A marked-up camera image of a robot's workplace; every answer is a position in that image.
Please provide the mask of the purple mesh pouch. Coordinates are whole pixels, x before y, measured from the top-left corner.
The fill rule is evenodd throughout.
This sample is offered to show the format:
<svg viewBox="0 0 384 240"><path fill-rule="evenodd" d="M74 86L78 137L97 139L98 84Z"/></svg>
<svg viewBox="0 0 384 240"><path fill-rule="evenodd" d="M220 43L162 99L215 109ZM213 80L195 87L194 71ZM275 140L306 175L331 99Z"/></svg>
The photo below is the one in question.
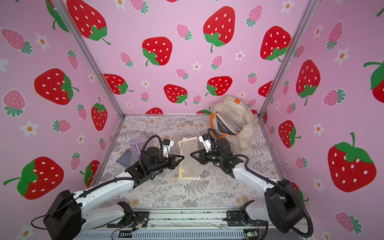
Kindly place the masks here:
<svg viewBox="0 0 384 240"><path fill-rule="evenodd" d="M138 157L140 156L143 146L147 140L148 138L145 134L140 134L129 141L129 144L131 145L132 149Z"/></svg>

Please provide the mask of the blue-grey mesh pouch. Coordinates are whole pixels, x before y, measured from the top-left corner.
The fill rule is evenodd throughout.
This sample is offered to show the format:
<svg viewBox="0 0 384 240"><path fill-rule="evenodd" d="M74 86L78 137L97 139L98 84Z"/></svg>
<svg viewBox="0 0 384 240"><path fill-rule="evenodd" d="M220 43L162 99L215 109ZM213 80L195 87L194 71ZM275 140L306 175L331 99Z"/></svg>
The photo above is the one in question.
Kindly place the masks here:
<svg viewBox="0 0 384 240"><path fill-rule="evenodd" d="M231 120L229 120L222 113L216 113L216 117L217 117L218 126L219 126L222 133L235 136L242 131L242 129L240 127L238 127L236 124L234 124Z"/></svg>

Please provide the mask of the cream mesh pouch front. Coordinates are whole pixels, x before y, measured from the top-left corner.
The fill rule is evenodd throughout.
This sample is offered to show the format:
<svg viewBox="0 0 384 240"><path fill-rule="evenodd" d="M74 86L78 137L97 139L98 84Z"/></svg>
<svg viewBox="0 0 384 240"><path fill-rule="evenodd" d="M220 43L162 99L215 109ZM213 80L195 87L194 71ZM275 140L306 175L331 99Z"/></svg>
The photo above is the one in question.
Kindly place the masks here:
<svg viewBox="0 0 384 240"><path fill-rule="evenodd" d="M180 155L185 158L179 164L179 179L198 181L201 179L200 163L191 157L191 153L198 150L197 137L183 138L178 141Z"/></svg>

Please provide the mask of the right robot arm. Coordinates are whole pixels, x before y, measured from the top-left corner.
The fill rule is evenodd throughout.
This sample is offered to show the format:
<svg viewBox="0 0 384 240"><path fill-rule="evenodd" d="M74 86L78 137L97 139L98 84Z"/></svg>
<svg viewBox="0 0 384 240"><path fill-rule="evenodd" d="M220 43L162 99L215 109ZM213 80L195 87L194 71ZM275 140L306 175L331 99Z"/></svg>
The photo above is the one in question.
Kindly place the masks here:
<svg viewBox="0 0 384 240"><path fill-rule="evenodd" d="M312 235L311 221L308 221L309 229L305 233L295 227L302 219L309 220L310 216L290 181L272 180L251 170L248 166L249 158L244 155L234 155L226 139L214 140L204 135L199 138L199 141L204 145L204 149L192 152L192 158L202 165L213 163L225 174L246 183L264 195L266 203L264 207L253 205L252 201L240 207L237 218L239 221L244 225L265 221L272 223L282 233L293 230L302 237L308 238Z"/></svg>

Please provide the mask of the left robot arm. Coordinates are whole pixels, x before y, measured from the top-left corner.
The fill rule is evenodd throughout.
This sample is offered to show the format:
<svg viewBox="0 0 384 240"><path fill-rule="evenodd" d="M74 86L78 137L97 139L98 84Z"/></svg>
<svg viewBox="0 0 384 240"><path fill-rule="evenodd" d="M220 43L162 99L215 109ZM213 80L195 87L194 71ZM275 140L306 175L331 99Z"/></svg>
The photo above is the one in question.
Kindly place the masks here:
<svg viewBox="0 0 384 240"><path fill-rule="evenodd" d="M153 180L165 169L175 169L183 160L182 155L164 157L161 150L150 147L141 152L139 160L118 176L83 191L65 190L57 195L43 223L53 240L72 240L80 233L108 225L124 217L128 209L93 209L112 197L132 190L147 180Z"/></svg>

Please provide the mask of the grey-blue mesh pouch left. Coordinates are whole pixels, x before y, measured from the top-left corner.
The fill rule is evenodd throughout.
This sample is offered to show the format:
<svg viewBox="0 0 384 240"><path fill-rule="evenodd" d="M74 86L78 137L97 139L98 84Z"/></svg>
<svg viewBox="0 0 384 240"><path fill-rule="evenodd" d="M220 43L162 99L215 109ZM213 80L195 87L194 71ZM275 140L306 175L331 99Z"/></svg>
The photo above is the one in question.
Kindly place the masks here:
<svg viewBox="0 0 384 240"><path fill-rule="evenodd" d="M124 153L116 160L116 163L125 168L129 168L130 166L132 166L132 150L125 150Z"/></svg>

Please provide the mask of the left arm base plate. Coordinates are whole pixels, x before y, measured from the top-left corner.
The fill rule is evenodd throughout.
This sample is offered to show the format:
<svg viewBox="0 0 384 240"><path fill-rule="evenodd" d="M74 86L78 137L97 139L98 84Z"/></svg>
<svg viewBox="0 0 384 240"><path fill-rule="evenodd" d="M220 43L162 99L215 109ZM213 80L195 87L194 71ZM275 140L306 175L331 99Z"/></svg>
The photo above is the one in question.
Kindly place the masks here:
<svg viewBox="0 0 384 240"><path fill-rule="evenodd" d="M144 228L149 220L149 212L133 212L125 214L116 224L107 224L107 228Z"/></svg>

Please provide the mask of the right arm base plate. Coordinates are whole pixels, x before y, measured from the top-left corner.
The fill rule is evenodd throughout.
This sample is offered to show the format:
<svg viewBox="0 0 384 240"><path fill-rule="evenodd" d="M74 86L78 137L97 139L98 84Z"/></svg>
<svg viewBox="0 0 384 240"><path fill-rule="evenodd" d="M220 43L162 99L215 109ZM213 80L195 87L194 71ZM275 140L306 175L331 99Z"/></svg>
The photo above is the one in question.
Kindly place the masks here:
<svg viewBox="0 0 384 240"><path fill-rule="evenodd" d="M252 220L245 211L227 211L224 219L230 227L265 227L267 223L260 220Z"/></svg>

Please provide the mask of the aluminium front rail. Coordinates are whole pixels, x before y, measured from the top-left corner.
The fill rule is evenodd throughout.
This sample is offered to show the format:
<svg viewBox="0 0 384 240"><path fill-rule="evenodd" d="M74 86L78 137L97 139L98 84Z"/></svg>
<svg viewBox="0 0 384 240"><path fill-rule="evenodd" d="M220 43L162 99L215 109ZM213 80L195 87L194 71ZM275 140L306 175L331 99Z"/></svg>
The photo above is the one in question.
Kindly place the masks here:
<svg viewBox="0 0 384 240"><path fill-rule="evenodd" d="M234 208L138 209L127 227L99 227L77 240L300 240L294 231L280 232L272 223L244 225Z"/></svg>

